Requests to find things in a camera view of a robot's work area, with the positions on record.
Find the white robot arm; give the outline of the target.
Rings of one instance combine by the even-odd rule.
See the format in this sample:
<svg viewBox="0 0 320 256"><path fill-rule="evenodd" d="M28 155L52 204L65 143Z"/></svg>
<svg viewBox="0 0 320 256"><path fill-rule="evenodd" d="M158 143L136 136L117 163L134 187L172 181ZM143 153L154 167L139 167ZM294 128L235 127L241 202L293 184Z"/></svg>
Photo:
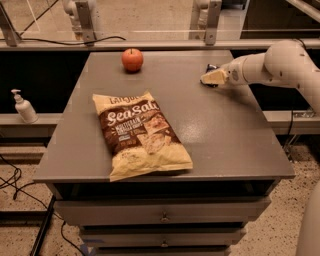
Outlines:
<svg viewBox="0 0 320 256"><path fill-rule="evenodd" d="M297 89L317 115L320 114L320 70L297 40L272 44L265 53L238 57L207 71L204 85L260 83ZM305 208L296 256L320 256L320 181Z"/></svg>

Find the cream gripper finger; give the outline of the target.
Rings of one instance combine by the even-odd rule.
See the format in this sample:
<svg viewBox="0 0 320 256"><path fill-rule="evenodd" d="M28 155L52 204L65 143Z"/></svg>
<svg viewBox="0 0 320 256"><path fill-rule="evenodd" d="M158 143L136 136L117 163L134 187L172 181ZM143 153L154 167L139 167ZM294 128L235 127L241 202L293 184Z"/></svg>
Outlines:
<svg viewBox="0 0 320 256"><path fill-rule="evenodd" d="M227 74L223 69L209 71L202 75L200 81L203 84L220 85L225 84L227 81Z"/></svg>

